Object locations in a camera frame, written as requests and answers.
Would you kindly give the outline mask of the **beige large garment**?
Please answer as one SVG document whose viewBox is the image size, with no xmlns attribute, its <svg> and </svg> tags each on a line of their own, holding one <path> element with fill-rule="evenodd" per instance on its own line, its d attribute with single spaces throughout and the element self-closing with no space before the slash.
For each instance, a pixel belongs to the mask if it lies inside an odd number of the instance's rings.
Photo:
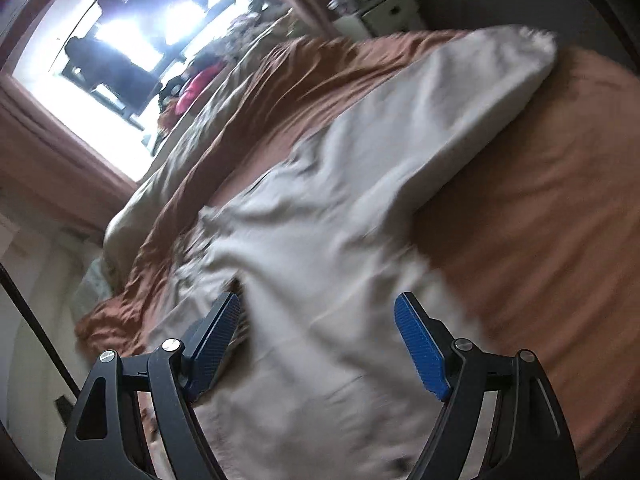
<svg viewBox="0 0 640 480">
<path fill-rule="evenodd" d="M 480 336 L 410 243 L 412 216 L 524 110 L 555 57 L 550 32 L 471 32 L 201 212 L 150 341 L 182 334 L 240 279 L 247 341 L 196 410 L 229 478 L 405 478 L 440 405 L 395 325 L 396 297 L 414 292 L 453 333 Z"/>
</svg>

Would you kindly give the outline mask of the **grey green pillow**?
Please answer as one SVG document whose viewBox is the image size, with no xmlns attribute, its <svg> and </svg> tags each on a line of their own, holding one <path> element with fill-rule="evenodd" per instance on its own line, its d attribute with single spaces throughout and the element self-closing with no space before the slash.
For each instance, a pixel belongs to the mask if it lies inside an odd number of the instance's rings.
<svg viewBox="0 0 640 480">
<path fill-rule="evenodd" d="M 103 301 L 114 296 L 116 278 L 113 266 L 103 256 L 95 258 L 89 264 L 68 303 L 70 315 L 75 323 L 91 313 Z"/>
</svg>

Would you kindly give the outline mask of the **rust brown bedspread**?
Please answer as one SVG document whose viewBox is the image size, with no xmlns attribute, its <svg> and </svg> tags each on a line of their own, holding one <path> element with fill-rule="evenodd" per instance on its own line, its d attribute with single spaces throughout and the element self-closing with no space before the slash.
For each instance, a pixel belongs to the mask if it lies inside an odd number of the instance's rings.
<svg viewBox="0 0 640 480">
<path fill-rule="evenodd" d="M 160 212 L 124 288 L 76 326 L 90 356 L 151 350 L 172 269 L 205 208 L 221 208 L 404 68 L 471 32 L 277 44 Z M 410 243 L 480 330 L 533 350 L 582 474 L 636 456 L 639 429 L 639 81 L 559 49 L 524 110 L 412 216 Z"/>
</svg>

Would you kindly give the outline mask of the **white bedside cabinet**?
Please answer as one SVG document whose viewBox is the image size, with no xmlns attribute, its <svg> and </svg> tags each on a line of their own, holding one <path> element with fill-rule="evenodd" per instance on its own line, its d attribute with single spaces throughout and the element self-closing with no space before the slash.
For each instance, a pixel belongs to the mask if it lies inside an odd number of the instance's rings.
<svg viewBox="0 0 640 480">
<path fill-rule="evenodd" d="M 416 0 L 332 0 L 329 9 L 334 28 L 355 41 L 426 29 Z"/>
</svg>

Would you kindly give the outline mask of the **olive beige duvet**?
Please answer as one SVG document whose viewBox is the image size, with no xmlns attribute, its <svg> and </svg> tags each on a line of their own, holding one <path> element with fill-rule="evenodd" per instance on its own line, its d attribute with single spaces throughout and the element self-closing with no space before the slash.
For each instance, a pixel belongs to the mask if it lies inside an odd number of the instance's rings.
<svg viewBox="0 0 640 480">
<path fill-rule="evenodd" d="M 219 136 L 262 59 L 277 44 L 292 39 L 298 24 L 297 16 L 289 10 L 264 26 L 243 47 L 239 61 L 222 69 L 171 130 L 148 175 L 106 228 L 101 270 L 116 292 L 124 288 L 134 259 L 160 212 Z"/>
</svg>

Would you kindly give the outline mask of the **pink plush toy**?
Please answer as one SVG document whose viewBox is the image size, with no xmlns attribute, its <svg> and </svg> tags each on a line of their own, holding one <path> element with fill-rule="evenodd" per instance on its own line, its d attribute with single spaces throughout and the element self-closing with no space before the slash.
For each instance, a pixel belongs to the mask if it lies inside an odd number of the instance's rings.
<svg viewBox="0 0 640 480">
<path fill-rule="evenodd" d="M 176 103 L 175 113 L 178 116 L 183 115 L 189 109 L 203 90 L 224 69 L 224 66 L 226 66 L 225 62 L 218 62 L 208 66 L 190 80 Z"/>
</svg>

